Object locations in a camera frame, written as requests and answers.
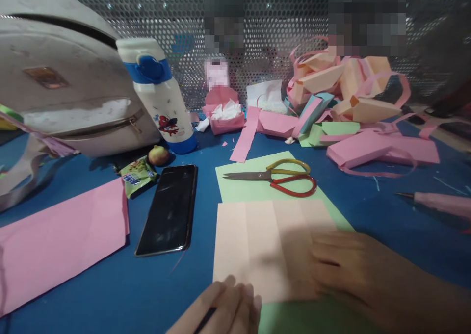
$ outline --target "scissors blade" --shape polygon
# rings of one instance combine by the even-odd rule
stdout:
[[[238,172],[224,174],[224,178],[229,180],[271,180],[271,172]]]

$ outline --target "hand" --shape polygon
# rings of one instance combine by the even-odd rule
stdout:
[[[238,284],[229,276],[212,283],[186,310],[167,334],[193,334],[210,308],[216,308],[199,334],[256,334],[262,298],[254,297],[251,284]]]
[[[375,239],[330,232],[313,237],[313,276],[324,292],[391,333],[469,333],[471,297]]]

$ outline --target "scissors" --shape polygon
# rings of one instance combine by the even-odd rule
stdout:
[[[304,171],[291,171],[291,170],[278,170],[275,169],[276,166],[281,165],[282,163],[294,163],[296,165],[302,166]],[[266,180],[270,182],[270,187],[278,189],[279,191],[291,195],[293,197],[305,198],[314,194],[315,190],[317,189],[317,182],[309,173],[311,172],[311,168],[308,164],[295,160],[295,159],[281,159],[276,161],[275,163],[267,166],[266,171],[264,172],[238,172],[238,173],[229,173],[225,174],[224,178],[230,180]],[[274,180],[271,175],[272,174],[284,174],[284,175],[292,175],[291,177],[282,178],[279,180]],[[313,184],[313,187],[307,192],[293,192],[289,189],[281,187],[279,184],[291,182],[294,180],[310,180]]]

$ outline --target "pink pencil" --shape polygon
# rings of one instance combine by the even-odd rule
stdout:
[[[431,209],[461,216],[471,220],[471,198],[455,197],[437,193],[396,193],[398,195],[414,198],[414,202],[423,204]],[[471,234],[471,228],[462,233]]]

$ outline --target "red scissors handle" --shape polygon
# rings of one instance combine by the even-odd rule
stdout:
[[[280,186],[281,183],[291,182],[294,180],[310,180],[313,183],[313,187],[307,192],[298,193],[298,192],[290,191],[289,189],[286,189]],[[297,175],[297,176],[286,177],[283,179],[273,180],[273,182],[270,183],[270,187],[278,189],[280,192],[291,195],[292,197],[305,198],[314,194],[315,190],[317,189],[317,182],[315,181],[315,179],[313,179],[309,175]]]

